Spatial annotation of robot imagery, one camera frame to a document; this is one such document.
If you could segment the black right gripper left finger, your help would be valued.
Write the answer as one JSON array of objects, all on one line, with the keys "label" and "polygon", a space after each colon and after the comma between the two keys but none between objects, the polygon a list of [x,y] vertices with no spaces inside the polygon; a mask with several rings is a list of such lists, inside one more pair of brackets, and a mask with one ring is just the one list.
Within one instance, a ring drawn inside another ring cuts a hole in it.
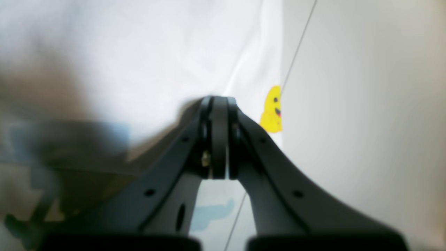
[{"label": "black right gripper left finger", "polygon": [[199,186],[226,177],[228,98],[208,96],[198,114],[143,175],[49,232],[40,251],[200,251],[189,229]]}]

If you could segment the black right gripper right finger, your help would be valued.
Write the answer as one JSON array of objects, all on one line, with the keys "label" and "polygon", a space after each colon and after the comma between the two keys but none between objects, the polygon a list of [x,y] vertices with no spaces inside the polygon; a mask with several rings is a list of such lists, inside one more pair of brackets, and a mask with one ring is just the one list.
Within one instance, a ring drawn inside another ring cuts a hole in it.
[{"label": "black right gripper right finger", "polygon": [[250,197],[248,251],[406,251],[402,235],[354,210],[301,172],[228,98],[228,175]]}]

